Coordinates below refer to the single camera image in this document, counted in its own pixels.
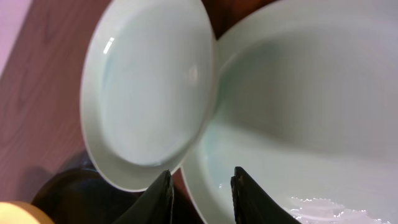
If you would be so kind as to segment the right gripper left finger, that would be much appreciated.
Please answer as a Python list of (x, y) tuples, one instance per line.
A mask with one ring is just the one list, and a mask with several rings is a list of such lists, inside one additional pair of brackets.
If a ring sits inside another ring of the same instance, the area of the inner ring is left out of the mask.
[(174, 183), (165, 170), (113, 224), (171, 224), (173, 206)]

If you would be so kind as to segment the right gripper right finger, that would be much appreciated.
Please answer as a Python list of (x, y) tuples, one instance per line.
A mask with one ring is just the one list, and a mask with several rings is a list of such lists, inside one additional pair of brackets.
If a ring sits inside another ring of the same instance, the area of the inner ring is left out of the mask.
[(237, 224), (300, 224), (273, 201), (242, 167), (234, 168), (231, 191)]

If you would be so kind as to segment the light blue plate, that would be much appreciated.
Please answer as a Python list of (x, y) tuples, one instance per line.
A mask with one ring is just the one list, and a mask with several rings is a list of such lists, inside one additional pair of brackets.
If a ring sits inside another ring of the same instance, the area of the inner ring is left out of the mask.
[(277, 1), (218, 40), (215, 112), (182, 167), (233, 223), (242, 167), (302, 223), (397, 222), (397, 0)]

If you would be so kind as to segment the pale green plate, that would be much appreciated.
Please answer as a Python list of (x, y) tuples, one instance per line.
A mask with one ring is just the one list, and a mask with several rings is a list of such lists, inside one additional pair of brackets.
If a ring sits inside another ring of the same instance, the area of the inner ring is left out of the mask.
[(112, 1), (86, 53), (80, 121), (101, 176), (127, 192), (175, 172), (214, 105), (216, 40), (199, 0)]

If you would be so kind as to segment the yellow plate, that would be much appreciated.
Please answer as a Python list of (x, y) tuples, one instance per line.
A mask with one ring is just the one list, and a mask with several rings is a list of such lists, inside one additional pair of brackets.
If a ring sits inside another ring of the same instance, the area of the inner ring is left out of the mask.
[(1, 202), (1, 224), (54, 224), (41, 209), (25, 202)]

